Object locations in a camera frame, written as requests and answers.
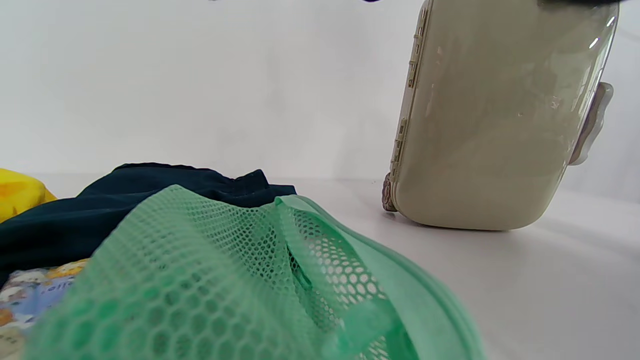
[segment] clothing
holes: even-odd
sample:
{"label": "clothing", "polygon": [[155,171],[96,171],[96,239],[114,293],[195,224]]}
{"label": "clothing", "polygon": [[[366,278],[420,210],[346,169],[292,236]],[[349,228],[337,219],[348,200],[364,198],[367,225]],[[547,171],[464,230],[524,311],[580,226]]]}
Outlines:
{"label": "clothing", "polygon": [[0,222],[56,200],[39,180],[0,168]]}
{"label": "clothing", "polygon": [[173,184],[243,208],[296,193],[293,186],[269,184],[261,170],[229,179],[205,168],[125,164],[77,197],[42,204],[0,224],[0,284],[15,270],[89,258],[136,205]]}
{"label": "clothing", "polygon": [[12,273],[0,288],[0,329],[13,327],[27,334],[38,317],[62,299],[86,262]]}

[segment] dark navy cloth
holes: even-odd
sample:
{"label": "dark navy cloth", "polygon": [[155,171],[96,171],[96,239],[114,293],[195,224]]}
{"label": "dark navy cloth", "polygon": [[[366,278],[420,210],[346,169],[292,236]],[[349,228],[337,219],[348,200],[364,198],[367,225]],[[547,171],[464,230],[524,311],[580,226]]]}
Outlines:
{"label": "dark navy cloth", "polygon": [[39,205],[0,224],[0,286],[15,270],[58,266],[90,257],[136,205],[173,184],[244,208],[296,193],[293,186],[269,184],[261,170],[229,179],[206,168],[125,164],[77,197]]}

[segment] yellow fabric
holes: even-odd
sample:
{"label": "yellow fabric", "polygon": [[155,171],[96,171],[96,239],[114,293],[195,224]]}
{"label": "yellow fabric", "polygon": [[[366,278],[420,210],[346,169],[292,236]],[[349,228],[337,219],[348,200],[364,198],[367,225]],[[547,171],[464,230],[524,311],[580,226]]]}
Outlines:
{"label": "yellow fabric", "polygon": [[56,200],[39,180],[0,168],[0,222]]}

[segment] white backdrop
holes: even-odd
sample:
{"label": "white backdrop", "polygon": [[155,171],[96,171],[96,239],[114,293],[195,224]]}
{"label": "white backdrop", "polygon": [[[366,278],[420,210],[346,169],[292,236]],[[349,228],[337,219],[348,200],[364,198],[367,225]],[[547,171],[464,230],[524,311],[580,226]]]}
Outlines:
{"label": "white backdrop", "polygon": [[[2,0],[0,167],[125,162],[381,179],[422,0]],[[640,200],[640,3],[605,129],[563,187]]]}

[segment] container hinge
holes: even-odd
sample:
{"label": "container hinge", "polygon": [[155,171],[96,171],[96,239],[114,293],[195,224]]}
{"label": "container hinge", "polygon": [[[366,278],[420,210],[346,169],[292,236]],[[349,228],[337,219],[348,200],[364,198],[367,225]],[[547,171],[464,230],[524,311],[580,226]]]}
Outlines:
{"label": "container hinge", "polygon": [[393,182],[396,180],[398,163],[400,162],[400,155],[402,154],[402,148],[404,145],[404,138],[406,136],[407,118],[403,117],[398,125],[398,131],[396,134],[396,140],[394,142],[394,151],[391,155],[391,169],[389,179]]}
{"label": "container hinge", "polygon": [[409,75],[407,76],[406,86],[414,88],[417,76],[418,61],[420,60],[420,50],[422,50],[422,39],[424,38],[425,27],[427,24],[427,8],[422,8],[418,26],[413,35],[413,49],[411,51],[411,59],[409,60]]}

